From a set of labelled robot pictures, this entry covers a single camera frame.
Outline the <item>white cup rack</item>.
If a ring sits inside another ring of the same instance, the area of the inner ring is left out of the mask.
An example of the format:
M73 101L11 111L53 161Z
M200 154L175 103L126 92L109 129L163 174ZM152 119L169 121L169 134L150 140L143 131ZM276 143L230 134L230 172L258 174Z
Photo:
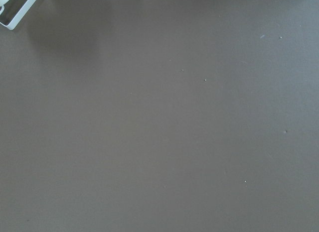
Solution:
M9 0L0 4L0 24L14 30L37 0Z

